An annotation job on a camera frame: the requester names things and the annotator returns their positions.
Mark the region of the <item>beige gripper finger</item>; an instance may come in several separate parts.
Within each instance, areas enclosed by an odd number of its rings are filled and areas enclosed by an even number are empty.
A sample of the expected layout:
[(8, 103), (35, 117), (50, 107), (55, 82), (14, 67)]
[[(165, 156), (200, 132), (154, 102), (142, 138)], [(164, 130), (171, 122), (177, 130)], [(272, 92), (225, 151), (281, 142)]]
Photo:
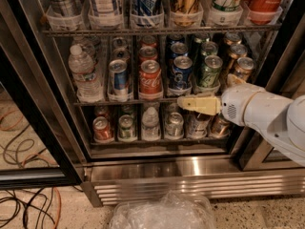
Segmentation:
[(236, 75), (229, 73), (227, 75), (227, 86), (232, 87), (239, 84), (245, 84), (246, 81), (242, 78), (237, 77)]
[(177, 104), (184, 110), (204, 115), (216, 115), (221, 111), (221, 100), (216, 96), (180, 96)]

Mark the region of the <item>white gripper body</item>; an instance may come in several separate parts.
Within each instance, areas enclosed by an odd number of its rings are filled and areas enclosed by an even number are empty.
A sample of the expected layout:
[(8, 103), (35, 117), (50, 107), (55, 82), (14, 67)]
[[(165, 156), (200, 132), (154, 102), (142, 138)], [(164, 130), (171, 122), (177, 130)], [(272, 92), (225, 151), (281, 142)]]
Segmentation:
[(223, 116), (238, 126), (244, 126), (244, 113), (251, 99), (265, 89), (253, 84), (237, 84), (226, 89), (221, 95)]

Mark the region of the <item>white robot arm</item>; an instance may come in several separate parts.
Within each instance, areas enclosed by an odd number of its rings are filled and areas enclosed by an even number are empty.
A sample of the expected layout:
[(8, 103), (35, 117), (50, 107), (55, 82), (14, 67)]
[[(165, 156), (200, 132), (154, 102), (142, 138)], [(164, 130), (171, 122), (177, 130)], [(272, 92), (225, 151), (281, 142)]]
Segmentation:
[(180, 108), (204, 115), (222, 113), (226, 120), (257, 131), (281, 154), (305, 166), (305, 96), (296, 99), (267, 92), (238, 80), (221, 96), (190, 94), (180, 96)]

